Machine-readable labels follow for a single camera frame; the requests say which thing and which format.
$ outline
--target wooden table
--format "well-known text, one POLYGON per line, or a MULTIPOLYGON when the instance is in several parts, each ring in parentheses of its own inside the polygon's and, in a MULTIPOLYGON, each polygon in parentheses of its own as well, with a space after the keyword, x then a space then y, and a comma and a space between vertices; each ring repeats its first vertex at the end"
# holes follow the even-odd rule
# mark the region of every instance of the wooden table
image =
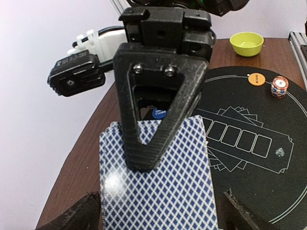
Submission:
MULTIPOLYGON (((210 68, 252 66, 280 73, 304 87, 304 82, 287 39, 265 39, 262 52, 255 57, 241 57, 228 39, 218 40, 210 68)), ((99 135, 112 121, 119 121, 115 85, 105 95, 67 157, 41 214, 38 227, 60 215, 77 200, 99 191, 99 135)))

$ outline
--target screw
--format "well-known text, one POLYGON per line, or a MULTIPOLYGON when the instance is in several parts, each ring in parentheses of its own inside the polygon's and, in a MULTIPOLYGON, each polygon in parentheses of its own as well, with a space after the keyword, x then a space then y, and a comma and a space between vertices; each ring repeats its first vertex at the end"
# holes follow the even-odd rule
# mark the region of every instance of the screw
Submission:
POLYGON ((133 66, 132 70, 135 74, 141 74, 143 73, 143 66, 141 64, 136 64, 133 66))
POLYGON ((168 77, 168 78, 171 78, 171 77, 174 76, 175 72, 176 72, 175 67, 168 66, 168 67, 166 67, 165 70, 164 70, 164 75, 165 75, 166 77, 168 77))
POLYGON ((75 82, 73 80, 68 80, 66 82, 69 86, 73 86, 75 84, 75 82))

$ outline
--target blue label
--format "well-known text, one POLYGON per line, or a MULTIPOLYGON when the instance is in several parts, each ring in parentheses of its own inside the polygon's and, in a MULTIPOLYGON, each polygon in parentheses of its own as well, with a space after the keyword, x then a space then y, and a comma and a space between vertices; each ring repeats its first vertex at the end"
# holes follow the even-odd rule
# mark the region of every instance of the blue label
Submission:
POLYGON ((165 110, 159 110, 159 109, 155 108, 153 110, 153 117, 154 117, 154 119, 162 119, 162 118, 165 117, 166 113, 167 113, 167 111, 165 111, 165 110))

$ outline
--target black mount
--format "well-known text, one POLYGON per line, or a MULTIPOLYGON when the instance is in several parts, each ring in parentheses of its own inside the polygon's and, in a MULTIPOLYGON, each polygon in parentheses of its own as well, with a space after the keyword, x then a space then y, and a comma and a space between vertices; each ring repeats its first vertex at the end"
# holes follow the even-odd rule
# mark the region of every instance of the black mount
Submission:
POLYGON ((182 121, 196 107, 209 68, 215 34, 205 11, 127 8, 124 22, 128 43, 113 59, 128 168, 155 168, 182 121), (168 110, 147 145, 140 141, 140 110, 168 110))

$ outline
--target poker chip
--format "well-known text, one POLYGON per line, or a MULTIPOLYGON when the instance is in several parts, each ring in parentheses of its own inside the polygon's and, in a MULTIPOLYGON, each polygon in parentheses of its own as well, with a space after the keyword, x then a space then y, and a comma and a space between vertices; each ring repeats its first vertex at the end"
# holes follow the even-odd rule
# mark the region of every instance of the poker chip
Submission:
POLYGON ((265 83, 265 77, 261 73, 252 73, 249 75, 248 81, 254 86, 261 86, 265 83))
POLYGON ((278 76, 274 78, 271 84, 271 93, 274 97, 282 99, 286 95, 288 88, 289 88, 289 82, 287 78, 278 76))
POLYGON ((278 76, 278 77, 274 78, 272 85, 276 89, 287 90, 288 87, 289 87, 289 82, 288 82, 287 78, 282 77, 282 76, 278 76))

